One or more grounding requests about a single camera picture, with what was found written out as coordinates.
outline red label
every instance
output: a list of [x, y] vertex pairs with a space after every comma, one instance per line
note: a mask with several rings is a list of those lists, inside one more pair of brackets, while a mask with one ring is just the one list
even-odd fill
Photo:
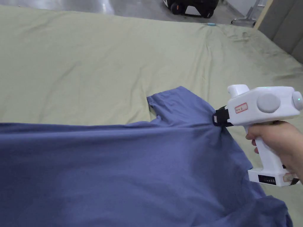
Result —
[[241, 112], [243, 112], [243, 111], [245, 111], [245, 110], [248, 110], [247, 103], [243, 103], [243, 104], [241, 104], [240, 106], [237, 106], [237, 107], [235, 108], [235, 111], [236, 111], [237, 114], [238, 114], [238, 113], [241, 113]]

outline gripper handle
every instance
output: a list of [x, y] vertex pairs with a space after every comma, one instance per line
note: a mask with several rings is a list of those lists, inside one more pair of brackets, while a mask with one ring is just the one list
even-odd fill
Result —
[[262, 161], [263, 170], [268, 170], [275, 173], [285, 172], [281, 159], [278, 155], [276, 155], [275, 151], [267, 146], [260, 137], [258, 137], [255, 141]]

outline finger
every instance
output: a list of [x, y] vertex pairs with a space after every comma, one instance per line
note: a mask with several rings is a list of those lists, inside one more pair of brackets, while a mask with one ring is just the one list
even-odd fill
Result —
[[255, 138], [261, 136], [261, 132], [264, 125], [253, 125], [248, 128], [248, 133], [246, 135], [247, 140], [254, 140]]

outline concrete floor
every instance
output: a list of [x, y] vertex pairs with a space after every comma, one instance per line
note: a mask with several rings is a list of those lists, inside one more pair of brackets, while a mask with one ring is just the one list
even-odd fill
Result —
[[163, 21], [230, 24], [241, 15], [220, 3], [212, 18], [173, 15], [163, 0], [0, 0], [2, 5], [39, 9], [104, 13], [125, 17], [138, 17]]

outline bed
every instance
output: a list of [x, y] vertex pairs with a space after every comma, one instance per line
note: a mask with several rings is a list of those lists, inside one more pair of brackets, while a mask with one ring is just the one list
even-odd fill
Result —
[[[0, 7], [0, 121], [126, 124], [155, 115], [146, 97], [184, 86], [215, 109], [227, 86], [293, 86], [302, 65], [260, 31], [232, 25], [154, 21]], [[290, 120], [303, 130], [302, 117]], [[254, 166], [242, 127], [229, 128]], [[303, 218], [302, 185], [263, 186]]]

